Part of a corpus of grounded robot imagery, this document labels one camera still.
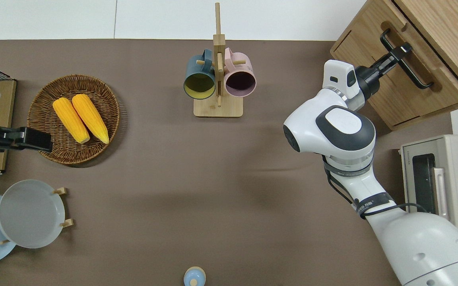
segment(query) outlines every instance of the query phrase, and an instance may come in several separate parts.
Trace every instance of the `wicker basket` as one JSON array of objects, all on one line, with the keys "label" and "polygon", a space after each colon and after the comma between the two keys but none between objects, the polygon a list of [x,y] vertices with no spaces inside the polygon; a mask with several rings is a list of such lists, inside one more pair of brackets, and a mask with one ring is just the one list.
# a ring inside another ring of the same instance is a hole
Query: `wicker basket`
[{"label": "wicker basket", "polygon": [[64,165],[87,162],[108,146],[89,133],[89,141],[77,143],[58,118],[52,103],[60,97],[71,100],[84,93],[93,102],[109,132],[109,144],[113,141],[120,123],[120,107],[113,91],[103,81],[80,74],[60,77],[43,87],[36,95],[27,116],[27,125],[52,136],[52,152],[40,152],[45,158]]}]

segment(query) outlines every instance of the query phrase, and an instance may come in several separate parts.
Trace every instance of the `pink mug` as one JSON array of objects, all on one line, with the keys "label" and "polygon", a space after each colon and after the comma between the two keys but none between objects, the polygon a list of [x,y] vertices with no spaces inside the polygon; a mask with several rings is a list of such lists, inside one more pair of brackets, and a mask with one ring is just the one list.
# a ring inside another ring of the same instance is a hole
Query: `pink mug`
[{"label": "pink mug", "polygon": [[[233,62],[236,60],[245,60],[245,64],[235,65]],[[232,52],[230,48],[226,48],[224,63],[227,68],[224,76],[227,93],[232,96],[243,97],[256,89],[256,77],[247,55],[241,52]]]}]

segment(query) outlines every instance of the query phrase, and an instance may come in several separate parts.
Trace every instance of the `corn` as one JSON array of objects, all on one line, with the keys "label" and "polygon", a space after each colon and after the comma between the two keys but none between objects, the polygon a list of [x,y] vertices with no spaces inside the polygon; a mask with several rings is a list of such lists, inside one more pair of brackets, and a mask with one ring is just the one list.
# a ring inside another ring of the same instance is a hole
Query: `corn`
[{"label": "corn", "polygon": [[52,107],[75,141],[83,144],[89,140],[89,134],[70,100],[65,97],[56,99],[52,103]]},{"label": "corn", "polygon": [[93,133],[93,135],[100,139],[105,144],[109,144],[109,134],[107,127],[102,121],[97,109],[85,94],[78,94],[72,98],[73,107],[79,114],[84,124]]}]

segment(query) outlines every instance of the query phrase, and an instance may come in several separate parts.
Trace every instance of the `mug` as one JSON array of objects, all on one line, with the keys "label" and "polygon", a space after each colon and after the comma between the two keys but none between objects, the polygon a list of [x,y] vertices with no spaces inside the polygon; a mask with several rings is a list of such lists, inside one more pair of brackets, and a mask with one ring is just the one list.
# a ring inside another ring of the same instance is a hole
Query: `mug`
[{"label": "mug", "polygon": [[193,99],[206,99],[215,93],[215,70],[211,66],[211,50],[205,49],[202,55],[190,58],[187,64],[187,73],[183,82],[183,89]]},{"label": "mug", "polygon": [[[235,65],[236,60],[245,60],[245,64]],[[233,53],[230,48],[225,49],[224,85],[227,93],[232,96],[243,97],[251,94],[256,89],[256,77],[252,70],[250,60],[244,53]]]}]

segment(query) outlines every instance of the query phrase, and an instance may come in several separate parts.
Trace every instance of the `black handle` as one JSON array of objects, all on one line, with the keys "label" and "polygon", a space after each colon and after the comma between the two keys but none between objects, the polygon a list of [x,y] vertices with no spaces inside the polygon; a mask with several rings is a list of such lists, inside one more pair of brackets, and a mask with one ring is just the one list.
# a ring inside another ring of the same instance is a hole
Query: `black handle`
[{"label": "black handle", "polygon": [[[393,46],[390,44],[390,42],[388,41],[388,39],[386,38],[386,35],[390,32],[390,29],[386,29],[386,31],[383,32],[383,34],[381,34],[380,36],[380,41],[381,43],[383,44],[383,46],[386,48],[387,51],[392,51],[393,50]],[[404,62],[404,60],[399,60],[398,61],[398,65],[400,65],[400,67],[402,67],[402,70],[404,70],[404,72],[409,76],[409,78],[413,81],[413,83],[416,85],[416,87],[418,87],[419,89],[427,89],[429,88],[431,85],[433,85],[434,83],[431,82],[431,83],[427,83],[427,84],[424,84],[420,81],[420,79],[418,78],[418,76],[416,76],[416,74],[413,72],[413,70],[411,70],[411,68],[409,67],[408,64],[406,64],[406,62]]]}]

